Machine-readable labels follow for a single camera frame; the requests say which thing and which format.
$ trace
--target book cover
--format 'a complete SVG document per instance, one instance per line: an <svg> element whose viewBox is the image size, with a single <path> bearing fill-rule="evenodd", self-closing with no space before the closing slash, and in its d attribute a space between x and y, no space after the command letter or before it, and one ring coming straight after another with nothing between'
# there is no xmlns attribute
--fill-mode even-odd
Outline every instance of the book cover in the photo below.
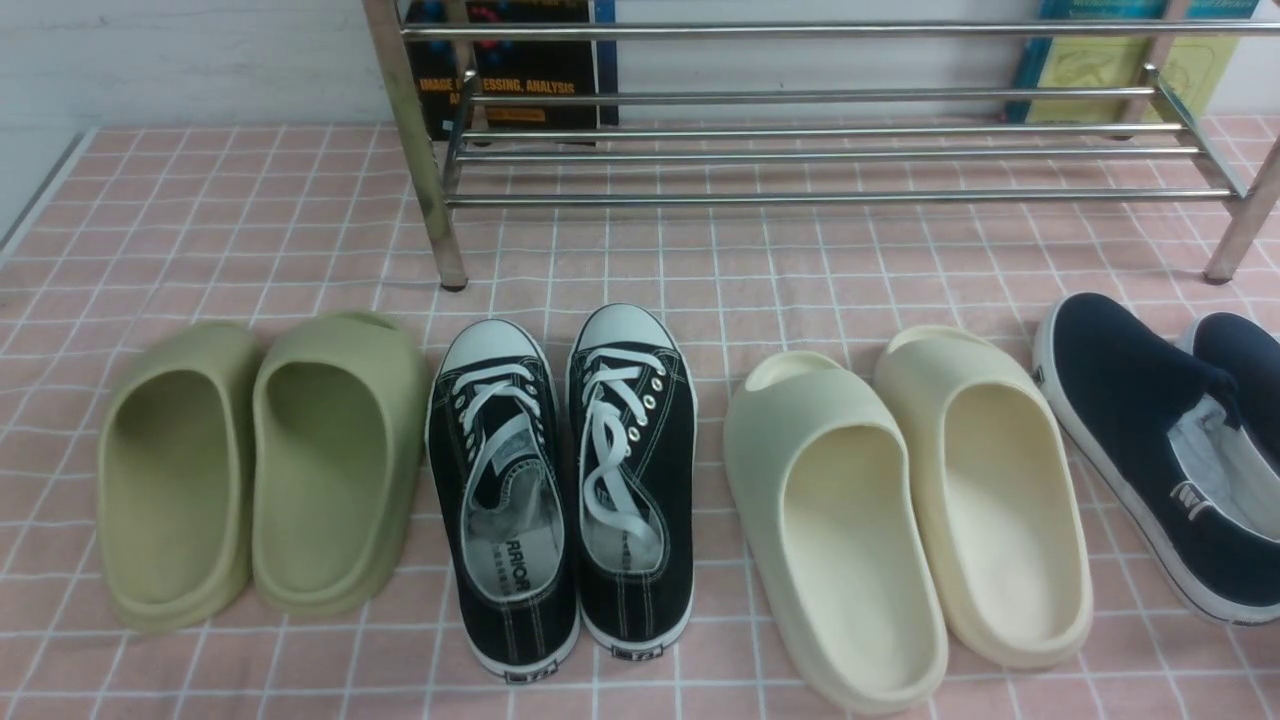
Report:
<svg viewBox="0 0 1280 720"><path fill-rule="evenodd" d="M1258 0L1193 0L1190 19L1247 19ZM1158 19L1165 0L1043 0L1044 19ZM1208 106L1239 40L1233 37L1181 37L1164 67L1192 113ZM1027 42L1014 76L1015 87L1124 87L1138 77L1149 41L1135 37L1037 37ZM1114 122L1123 101L1038 100L1010 102L1012 123ZM1148 120L1157 119L1148 110Z"/></svg>
<svg viewBox="0 0 1280 720"><path fill-rule="evenodd" d="M480 23L590 23L600 5L607 5L612 22L613 1L598 0L511 0L504 3L467 3L470 22ZM404 17L407 23L445 22L444 3L415 0ZM611 51L608 77L596 76L600 47L588 41L553 42L474 42L476 69L485 92L502 95L594 95L598 87L617 87L617 55ZM419 96L428 117L433 140L449 137L460 87L454 68L453 46L448 41L413 42L408 45L410 65L417 79ZM485 109L490 127L535 129L590 129L600 123L600 110L594 106L489 105ZM605 122L617 123L617 109Z"/></svg>

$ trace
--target shoe label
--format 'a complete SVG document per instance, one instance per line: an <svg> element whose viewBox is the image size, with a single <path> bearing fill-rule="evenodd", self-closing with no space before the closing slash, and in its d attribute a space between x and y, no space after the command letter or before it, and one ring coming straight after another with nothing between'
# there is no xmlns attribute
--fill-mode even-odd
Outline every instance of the shoe label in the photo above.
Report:
<svg viewBox="0 0 1280 720"><path fill-rule="evenodd" d="M1213 503L1204 497L1204 493L1196 487L1196 483L1190 480L1179 483L1178 487L1174 488L1174 492L1169 493L1169 497L1178 500L1178 502L1183 505L1183 509L1187 511L1188 520L1194 520L1196 516L1199 515L1206 507L1213 506Z"/></svg>
<svg viewBox="0 0 1280 720"><path fill-rule="evenodd" d="M493 546L493 566L498 573L498 587L503 594L534 589L529 582L529 568L525 566L525 551L520 548L518 539Z"/></svg>
<svg viewBox="0 0 1280 720"><path fill-rule="evenodd" d="M649 650L623 650L621 647L613 646L609 648L613 657L618 660L627 660L631 662L644 662L645 660L654 660L662 657L662 647L654 647Z"/></svg>
<svg viewBox="0 0 1280 720"><path fill-rule="evenodd" d="M554 675L557 670L559 670L559 662L552 660L550 665L544 665L532 673L503 673L502 675L508 684L527 685L529 683L536 683L543 678Z"/></svg>

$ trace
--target metal shoe rack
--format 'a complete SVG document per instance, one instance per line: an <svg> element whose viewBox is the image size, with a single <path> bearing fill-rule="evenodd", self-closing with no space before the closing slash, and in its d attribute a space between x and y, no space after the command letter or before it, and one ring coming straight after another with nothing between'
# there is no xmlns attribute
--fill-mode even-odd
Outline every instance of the metal shoe rack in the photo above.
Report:
<svg viewBox="0 0 1280 720"><path fill-rule="evenodd" d="M365 13L381 67L387 94L399 129L413 188L426 220L440 283L445 290L460 291L467 284L458 238L449 218L452 208L627 208L627 206L780 206L780 205L872 205L924 202L1221 202L1231 215L1230 225L1204 269L1210 283L1231 279L1244 254L1253 245L1267 215L1280 200L1280 140L1272 146L1252 186L1242 183L1222 156L1161 76L1161 67L1179 36L1280 36L1275 22L1206 22L1188 20L1190 0L1170 0L1162 20L1139 22L1029 22L1029 23L716 23L716 24L471 24L465 0L447 0L447 22L442 24L401 23L396 0L364 0ZM1132 87L1107 88L954 88L954 90L847 90L803 92L622 92L594 96L521 96L490 95L480 90L475 72L472 42L503 41L602 41L602 40L858 40L914 37L1036 37L1036 36L1111 36L1149 38L1140 77ZM434 40L451 41L458 68L461 101L453 118L453 132L443 167L436 163L426 118L419 101L413 73L410 69L406 44ZM484 110L490 106L520 105L714 105L714 104L822 104L822 102L913 102L941 100L1125 100L1120 122L1091 124L1029 126L928 126L928 127L849 127L849 128L785 128L785 129L639 129L611 128L594 131L522 131L488 129ZM1143 117L1155 108L1162 122L1147 123ZM1176 145L1152 146L1116 140L1133 136L1171 136ZM744 141L771 138L884 138L904 136L927 137L1042 137L1079 136L1112 138L1107 143L1082 142L1079 146L946 146L923 149L847 149L840 151L754 151L726 150L700 152L612 152L573 151L539 152L483 150L477 145L494 142L608 142L608 141ZM1092 159L1092 160L1157 160L1184 159L1194 164L1207 187L1096 187L1096 188L1014 188L1014 190L931 190L900 192L841 193L751 193L751 195L471 195L460 193L458 181L466 165L485 163L520 167L547 164L614 163L712 164L712 163L876 163L1025 159Z"/></svg>

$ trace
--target shoe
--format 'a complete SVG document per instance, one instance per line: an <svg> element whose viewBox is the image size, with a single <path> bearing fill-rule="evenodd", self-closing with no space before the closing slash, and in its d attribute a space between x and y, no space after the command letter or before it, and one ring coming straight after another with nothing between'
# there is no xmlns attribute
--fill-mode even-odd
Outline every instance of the shoe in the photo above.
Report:
<svg viewBox="0 0 1280 720"><path fill-rule="evenodd" d="M1251 495L1276 480L1256 473L1266 462L1245 452L1252 443L1231 374L1094 293L1050 311L1034 366L1053 413L1183 601L1222 623L1280 618L1280 536L1248 514Z"/></svg>
<svg viewBox="0 0 1280 720"><path fill-rule="evenodd" d="M1093 621L1057 423L1016 360L970 333L904 331L872 383L911 455L911 497L947 626L1015 669L1076 653Z"/></svg>
<svg viewBox="0 0 1280 720"><path fill-rule="evenodd" d="M200 623L250 577L253 416L262 351L200 323L123 373L97 456L97 542L111 607L143 633Z"/></svg>
<svg viewBox="0 0 1280 720"><path fill-rule="evenodd" d="M815 352L769 357L730 402L724 469L800 676L864 715L933 694L947 632L906 445L872 388Z"/></svg>
<svg viewBox="0 0 1280 720"><path fill-rule="evenodd" d="M579 333L566 379L582 618L614 657L659 657L694 602L698 397L689 366L653 315L608 305Z"/></svg>
<svg viewBox="0 0 1280 720"><path fill-rule="evenodd" d="M506 320L462 331L431 387L426 443L471 651L511 684L556 673L579 634L558 437L538 343Z"/></svg>
<svg viewBox="0 0 1280 720"><path fill-rule="evenodd" d="M390 579L422 461L426 364L390 318L288 332L253 387L253 582L273 607L329 615Z"/></svg>

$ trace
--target white shoelace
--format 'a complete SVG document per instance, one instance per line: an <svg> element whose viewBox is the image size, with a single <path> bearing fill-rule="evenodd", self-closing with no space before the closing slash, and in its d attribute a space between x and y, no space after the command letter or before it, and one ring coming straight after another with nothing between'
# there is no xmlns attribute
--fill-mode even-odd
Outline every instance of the white shoelace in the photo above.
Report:
<svg viewBox="0 0 1280 720"><path fill-rule="evenodd" d="M534 374L529 372L524 365L500 365L497 368L486 368L484 370L475 370L472 373L466 373L460 375L453 383L453 406L461 409L466 402L463 391L467 386L481 383L490 378L507 378L508 375L517 375L532 383ZM480 479L480 474L484 473L485 466L493 460L493 456L499 448L506 443L511 436L521 432L530 432L534 429L535 424L538 427L538 437L541 437L541 410L538 407L538 401L534 400L532 393L536 393L532 384L526 388L521 388L509 379L500 379L489 384L476 384L476 395L467 404L466 410L462 413L462 432L467 436L467 460L471 462L471 474L467 478L466 497L470 500L471 493L475 491L475 486ZM493 437L486 438L481 447L476 447L476 432L475 421L476 416L480 414L480 409L484 407L485 402L494 397L512 397L525 411L525 418L513 419L506 423L502 428L493 434Z"/></svg>
<svg viewBox="0 0 1280 720"><path fill-rule="evenodd" d="M588 442L595 451L598 465L582 483L582 501L588 512L595 520L618 530L635 536L644 546L660 542L658 533L640 515L640 509L631 497L631 489L622 477L620 468L622 460L631 455L631 443L640 439L640 430L636 427L626 428L622 424L622 410L616 405L603 400L604 388L612 389L618 398L631 411L632 420L640 428L649 424L649 410L657 407L657 401L652 395L644 397L636 395L626 380L640 378L643 366L653 368L658 374L650 380L653 392L663 389L663 380L667 369L652 355L630 352L602 347L588 356L586 364L602 360L599 368L586 379L582 388L582 402L586 405L586 420L584 421L588 433ZM617 360L628 364L626 368L608 368L604 360ZM595 493L595 483L604 480L604 489L608 492L613 509L605 506Z"/></svg>

